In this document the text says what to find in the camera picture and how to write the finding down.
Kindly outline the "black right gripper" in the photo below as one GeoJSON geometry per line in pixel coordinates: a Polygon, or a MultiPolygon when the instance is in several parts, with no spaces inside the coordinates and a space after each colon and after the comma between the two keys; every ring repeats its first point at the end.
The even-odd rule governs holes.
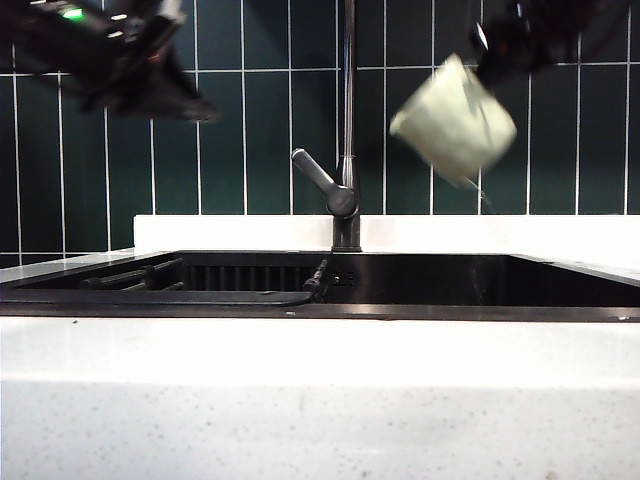
{"type": "Polygon", "coordinates": [[[578,57],[582,30],[577,1],[507,1],[502,14],[470,29],[476,76],[493,90],[511,76],[571,63],[578,57]]]}

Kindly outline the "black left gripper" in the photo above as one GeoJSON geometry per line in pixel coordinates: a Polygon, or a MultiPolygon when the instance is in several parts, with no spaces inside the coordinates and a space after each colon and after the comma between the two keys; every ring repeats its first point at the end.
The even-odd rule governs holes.
{"type": "Polygon", "coordinates": [[[115,1],[99,9],[69,1],[59,9],[66,29],[63,69],[85,98],[84,111],[119,116],[216,122],[219,108],[184,73],[173,40],[186,14],[180,1],[115,1]]]}

